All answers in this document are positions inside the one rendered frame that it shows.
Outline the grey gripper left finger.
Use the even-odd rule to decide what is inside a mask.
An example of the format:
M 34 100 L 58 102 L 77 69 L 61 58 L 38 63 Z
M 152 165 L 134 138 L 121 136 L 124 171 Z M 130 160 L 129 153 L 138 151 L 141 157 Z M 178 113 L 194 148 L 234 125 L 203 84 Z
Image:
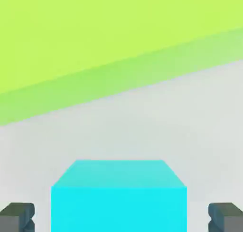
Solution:
M 0 212 L 0 232 L 35 232 L 33 203 L 10 203 Z

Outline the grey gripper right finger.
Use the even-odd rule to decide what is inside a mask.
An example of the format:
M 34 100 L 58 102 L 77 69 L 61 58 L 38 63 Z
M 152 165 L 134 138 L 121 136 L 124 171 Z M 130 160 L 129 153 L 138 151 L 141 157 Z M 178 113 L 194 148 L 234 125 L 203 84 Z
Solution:
M 208 232 L 243 232 L 243 211 L 233 203 L 210 203 Z

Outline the small cyan cube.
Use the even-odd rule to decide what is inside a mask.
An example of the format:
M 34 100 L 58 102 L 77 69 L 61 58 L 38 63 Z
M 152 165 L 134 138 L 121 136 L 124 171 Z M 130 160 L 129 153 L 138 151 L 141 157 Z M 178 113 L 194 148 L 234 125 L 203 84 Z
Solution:
M 52 186 L 51 232 L 187 232 L 187 187 L 162 160 L 77 160 Z

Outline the large lime green box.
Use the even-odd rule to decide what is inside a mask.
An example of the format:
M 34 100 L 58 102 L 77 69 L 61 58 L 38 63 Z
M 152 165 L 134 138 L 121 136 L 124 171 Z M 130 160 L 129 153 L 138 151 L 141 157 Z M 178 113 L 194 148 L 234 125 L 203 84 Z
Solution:
M 0 0 L 0 126 L 243 60 L 243 0 Z

